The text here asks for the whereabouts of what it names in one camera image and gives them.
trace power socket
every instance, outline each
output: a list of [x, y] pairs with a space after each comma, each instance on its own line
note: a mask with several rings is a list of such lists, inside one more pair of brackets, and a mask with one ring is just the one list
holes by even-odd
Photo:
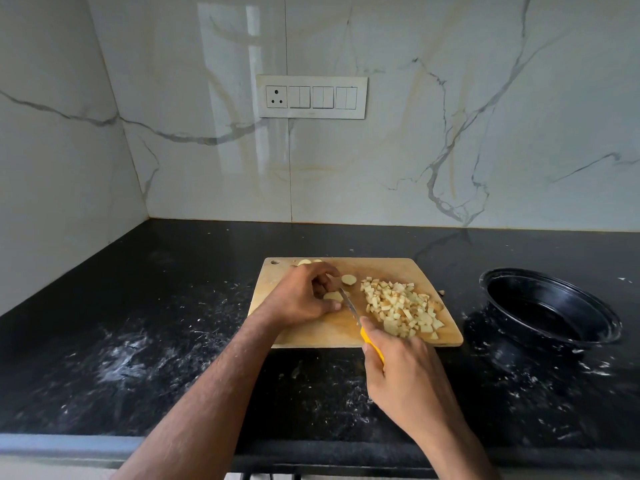
[[267, 107], [288, 107], [286, 86], [267, 86]]

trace right hand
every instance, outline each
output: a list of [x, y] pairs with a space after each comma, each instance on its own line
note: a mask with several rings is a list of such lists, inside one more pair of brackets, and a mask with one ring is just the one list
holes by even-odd
[[362, 327], [385, 357], [364, 344], [369, 396], [414, 439], [467, 428], [442, 363], [433, 346], [418, 337], [398, 339], [361, 317]]

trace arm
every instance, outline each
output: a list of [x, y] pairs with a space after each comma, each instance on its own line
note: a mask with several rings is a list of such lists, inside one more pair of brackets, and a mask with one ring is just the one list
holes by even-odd
[[420, 446], [438, 478], [500, 478], [462, 416], [435, 349], [418, 337], [397, 339], [368, 318], [360, 320], [385, 356], [383, 367], [374, 348], [364, 344], [369, 396]]
[[321, 299], [334, 290], [326, 273], [338, 275], [324, 262], [292, 268], [112, 478], [224, 478], [253, 386], [278, 334], [340, 309], [340, 303]]

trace forearm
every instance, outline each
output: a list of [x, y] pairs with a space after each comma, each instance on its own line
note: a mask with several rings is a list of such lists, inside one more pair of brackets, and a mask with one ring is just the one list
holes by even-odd
[[113, 478], [223, 478], [258, 373], [280, 330], [267, 310], [249, 316]]
[[484, 448], [471, 429], [464, 424], [442, 428], [440, 432], [424, 429], [414, 438], [427, 456], [438, 478], [443, 480], [494, 480], [500, 475], [489, 462]]

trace yellow knife handle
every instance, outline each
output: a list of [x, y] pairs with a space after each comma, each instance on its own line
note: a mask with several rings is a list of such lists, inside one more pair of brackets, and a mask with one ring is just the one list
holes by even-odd
[[384, 364], [385, 364], [385, 358], [384, 358], [384, 356], [382, 355], [382, 352], [380, 352], [380, 349], [379, 349], [379, 348], [377, 348], [375, 345], [373, 345], [373, 342], [371, 341], [371, 339], [370, 339], [370, 338], [369, 338], [369, 336], [367, 335], [367, 331], [366, 331], [366, 330], [364, 330], [364, 328], [363, 328], [363, 327], [360, 327], [360, 336], [362, 337], [362, 339], [363, 339], [366, 343], [371, 344], [371, 346], [372, 346], [373, 348], [375, 348], [376, 352], [378, 352], [378, 356], [380, 357], [380, 360], [382, 361], [382, 365], [384, 365]]

